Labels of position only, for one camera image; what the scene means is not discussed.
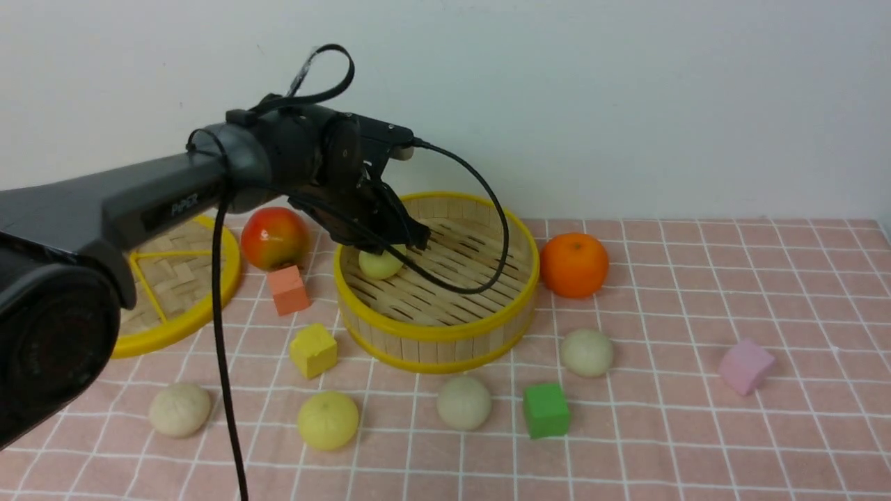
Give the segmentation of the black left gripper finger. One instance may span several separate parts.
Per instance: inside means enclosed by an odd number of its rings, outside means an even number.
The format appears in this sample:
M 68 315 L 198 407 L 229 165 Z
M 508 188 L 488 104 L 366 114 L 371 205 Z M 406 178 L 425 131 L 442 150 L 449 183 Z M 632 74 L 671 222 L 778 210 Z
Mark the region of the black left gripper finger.
M 379 218 L 383 225 L 381 236 L 389 245 L 426 250 L 432 231 L 410 215 L 403 200 L 386 183 L 379 183 Z
M 387 232 L 370 231 L 369 235 L 366 235 L 343 222 L 337 223 L 332 228 L 332 241 L 373 255 L 387 253 L 389 247 L 397 248 L 407 244 L 404 238 L 392 237 Z

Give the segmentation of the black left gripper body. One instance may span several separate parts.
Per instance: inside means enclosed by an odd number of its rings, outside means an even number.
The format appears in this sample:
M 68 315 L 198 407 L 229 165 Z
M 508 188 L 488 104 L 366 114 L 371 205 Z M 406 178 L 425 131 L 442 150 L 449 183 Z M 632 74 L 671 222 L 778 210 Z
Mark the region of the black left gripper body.
M 287 200 L 296 209 L 303 210 L 318 222 L 332 238 L 332 228 L 343 222 L 351 228 L 369 235 L 370 231 L 382 232 L 379 218 L 379 177 L 372 177 L 366 166 L 360 167 L 358 180 L 346 184 L 325 184 L 312 181 L 309 172 L 299 165 L 287 168 L 287 187 L 298 197 Z

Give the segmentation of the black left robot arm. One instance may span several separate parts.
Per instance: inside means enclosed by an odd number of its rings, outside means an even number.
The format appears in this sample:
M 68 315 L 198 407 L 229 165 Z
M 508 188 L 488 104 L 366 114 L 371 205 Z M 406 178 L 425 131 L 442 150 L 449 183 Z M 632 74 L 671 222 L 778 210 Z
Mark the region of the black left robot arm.
M 136 305 L 131 251 L 221 202 L 242 214 L 283 194 L 339 244 L 425 248 L 429 228 L 381 179 L 411 145 L 407 128 L 281 98 L 227 112 L 184 152 L 3 191 L 2 446 L 108 364 L 120 313 Z

